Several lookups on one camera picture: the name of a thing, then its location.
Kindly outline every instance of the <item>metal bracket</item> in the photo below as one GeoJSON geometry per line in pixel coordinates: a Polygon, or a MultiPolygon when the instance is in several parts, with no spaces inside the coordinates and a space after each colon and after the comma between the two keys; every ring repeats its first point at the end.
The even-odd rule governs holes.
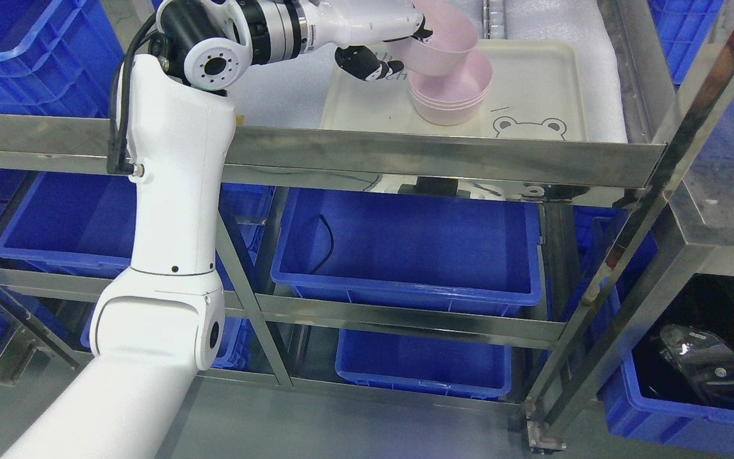
{"type": "Polygon", "coordinates": [[[547,456],[549,454],[558,453],[558,451],[565,451],[568,445],[559,441],[559,439],[555,439],[551,436],[545,436],[545,431],[547,430],[547,424],[535,421],[526,422],[528,447],[531,448],[532,453],[547,456]]]}

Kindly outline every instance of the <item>screw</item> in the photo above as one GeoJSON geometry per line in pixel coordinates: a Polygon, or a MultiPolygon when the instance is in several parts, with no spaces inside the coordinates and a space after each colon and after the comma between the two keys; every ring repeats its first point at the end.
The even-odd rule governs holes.
{"type": "Polygon", "coordinates": [[[162,55],[157,56],[157,62],[161,65],[161,69],[163,69],[164,72],[169,71],[169,60],[162,55]]]}

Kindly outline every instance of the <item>metal rack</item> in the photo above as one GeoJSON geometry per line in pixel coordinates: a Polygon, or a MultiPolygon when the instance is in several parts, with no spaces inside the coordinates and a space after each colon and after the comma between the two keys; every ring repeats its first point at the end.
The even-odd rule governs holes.
{"type": "MultiPolygon", "coordinates": [[[[104,3],[108,12],[117,8],[117,2],[104,3]]],[[[702,252],[705,244],[699,242],[696,235],[711,234],[710,231],[696,226],[683,227],[680,223],[683,217],[675,220],[670,212],[662,215],[658,228],[667,232],[660,233],[661,240],[666,241],[661,244],[660,254],[628,298],[612,331],[588,352],[582,370],[568,374],[569,355],[579,348],[583,333],[614,287],[615,280],[665,209],[668,198],[734,95],[734,60],[716,59],[722,49],[728,48],[724,43],[703,47],[688,80],[673,95],[647,3],[601,0],[600,11],[620,62],[624,117],[630,143],[240,127],[222,175],[224,181],[235,183],[364,192],[373,191],[369,186],[364,188],[365,181],[375,183],[376,177],[382,175],[402,175],[411,179],[459,177],[455,180],[498,186],[504,189],[506,200],[542,203],[544,272],[550,279],[554,305],[567,302],[568,293],[577,281],[572,268],[575,266],[575,242],[568,244],[573,240],[573,218],[568,204],[611,207],[618,201],[619,206],[630,212],[609,250],[609,259],[617,263],[600,263],[582,303],[567,323],[551,321],[549,317],[472,316],[275,294],[268,271],[285,201],[285,189],[280,188],[268,216],[263,249],[256,265],[250,263],[236,226],[229,226],[230,232],[227,232],[218,220],[217,241],[219,256],[235,287],[235,291],[225,293],[227,316],[251,320],[273,374],[212,369],[202,372],[201,377],[265,384],[280,390],[397,398],[504,413],[512,410],[513,403],[393,392],[294,377],[288,363],[291,360],[288,346],[277,323],[547,349],[551,354],[542,371],[527,378],[533,381],[527,397],[513,402],[521,406],[528,419],[533,449],[565,448],[560,440],[563,430],[594,398],[601,383],[618,365],[624,350],[635,345],[664,309],[659,306],[658,296],[670,296],[677,286],[680,288],[676,282],[684,278],[684,273],[674,270],[686,264],[693,272],[710,271],[710,265],[697,261],[709,259],[722,250],[734,250],[734,246],[721,239],[725,236],[722,235],[717,236],[710,250],[702,252]],[[717,84],[716,91],[711,90],[714,84],[717,84]],[[678,242],[670,228],[679,229],[678,242]],[[673,278],[675,282],[665,280],[673,278]]],[[[126,24],[132,20],[131,15],[124,13],[113,12],[113,24],[119,35],[120,27],[128,27],[126,24]]],[[[104,174],[107,137],[108,121],[102,119],[0,115],[0,168],[104,174]]],[[[687,211],[685,191],[676,194],[673,201],[676,217],[691,214],[687,211]]],[[[724,266],[722,270],[728,272],[731,268],[724,266]]],[[[94,302],[109,282],[0,268],[0,287],[33,296],[94,302]]],[[[15,331],[27,330],[25,334],[30,336],[31,346],[13,345],[14,349],[27,347],[32,351],[46,351],[64,358],[73,368],[80,368],[91,358],[89,354],[70,349],[26,314],[1,288],[0,306],[17,324],[15,331]]],[[[0,358],[0,372],[2,368],[12,368],[11,360],[13,358],[0,358]]],[[[15,378],[3,377],[0,381],[14,383],[15,378]]]]}

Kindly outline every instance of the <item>black cable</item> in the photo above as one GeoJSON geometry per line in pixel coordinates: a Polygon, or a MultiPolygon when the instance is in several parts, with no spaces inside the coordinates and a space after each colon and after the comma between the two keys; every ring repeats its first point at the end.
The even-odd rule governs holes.
{"type": "Polygon", "coordinates": [[[317,271],[320,270],[325,263],[327,263],[327,261],[330,259],[330,256],[333,255],[333,230],[330,229],[330,224],[327,222],[327,219],[324,218],[324,215],[319,215],[319,220],[321,220],[321,222],[324,224],[324,227],[327,228],[327,233],[330,236],[330,248],[327,251],[327,255],[324,256],[324,259],[319,262],[317,267],[313,268],[311,274],[317,273],[317,271]]]}
{"type": "Polygon", "coordinates": [[[145,23],[140,26],[138,32],[132,38],[126,54],[123,56],[122,64],[116,69],[113,75],[113,90],[110,96],[110,156],[108,161],[116,163],[117,167],[114,172],[130,175],[134,171],[131,164],[125,164],[126,160],[126,131],[129,127],[129,88],[130,80],[132,75],[132,62],[134,61],[134,53],[140,49],[141,45],[145,43],[147,34],[152,26],[155,24],[155,17],[153,14],[146,19],[145,23]],[[117,119],[117,86],[119,86],[119,71],[120,82],[120,122],[116,127],[117,119]]]}

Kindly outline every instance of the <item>black wire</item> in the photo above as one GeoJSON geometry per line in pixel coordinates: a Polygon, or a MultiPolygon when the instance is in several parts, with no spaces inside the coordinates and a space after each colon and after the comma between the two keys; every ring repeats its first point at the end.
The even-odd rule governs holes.
{"type": "Polygon", "coordinates": [[[126,54],[123,56],[122,64],[119,65],[113,75],[113,90],[110,96],[110,148],[111,154],[116,157],[119,164],[122,164],[126,159],[126,131],[128,131],[129,127],[129,88],[134,53],[140,49],[143,43],[145,43],[148,39],[147,37],[150,37],[150,35],[147,34],[149,30],[152,29],[152,26],[154,26],[156,16],[157,15],[155,14],[151,15],[146,19],[145,23],[140,26],[140,29],[132,38],[128,49],[126,49],[126,54]],[[122,76],[120,79],[120,82],[122,82],[120,85],[120,122],[116,127],[119,72],[122,76]]]}
{"type": "Polygon", "coordinates": [[[317,273],[317,271],[320,270],[325,263],[327,263],[327,261],[330,259],[330,256],[333,255],[333,230],[330,229],[330,224],[327,222],[327,219],[324,218],[324,215],[319,215],[319,220],[321,220],[321,222],[324,224],[324,227],[327,228],[327,233],[330,236],[330,248],[327,251],[327,255],[324,256],[324,259],[319,262],[317,267],[313,268],[311,274],[317,273]]]}

